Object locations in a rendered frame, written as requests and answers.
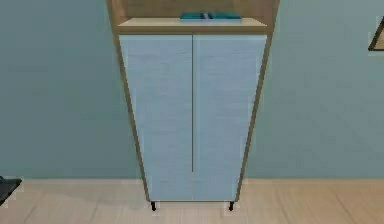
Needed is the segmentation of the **wooden cupboard with pale-blue doors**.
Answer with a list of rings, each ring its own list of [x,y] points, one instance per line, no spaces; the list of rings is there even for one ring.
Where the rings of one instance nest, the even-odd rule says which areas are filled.
[[[106,0],[146,200],[240,198],[270,28],[199,5],[176,13]],[[181,20],[182,13],[240,20]]]

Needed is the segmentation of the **teal book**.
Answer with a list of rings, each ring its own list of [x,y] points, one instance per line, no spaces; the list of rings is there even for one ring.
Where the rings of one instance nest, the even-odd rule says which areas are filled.
[[[240,20],[242,17],[236,13],[195,12],[182,13],[181,20]]]

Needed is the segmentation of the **black furniture corner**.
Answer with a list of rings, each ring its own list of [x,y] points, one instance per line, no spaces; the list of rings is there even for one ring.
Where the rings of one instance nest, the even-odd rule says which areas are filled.
[[[8,199],[13,191],[22,183],[19,178],[7,179],[0,176],[0,206]]]

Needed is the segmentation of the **dark framed wall picture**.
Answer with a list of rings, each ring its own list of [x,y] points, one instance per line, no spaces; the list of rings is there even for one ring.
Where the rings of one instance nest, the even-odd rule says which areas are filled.
[[[384,51],[384,16],[376,28],[376,31],[368,46],[369,51]]]

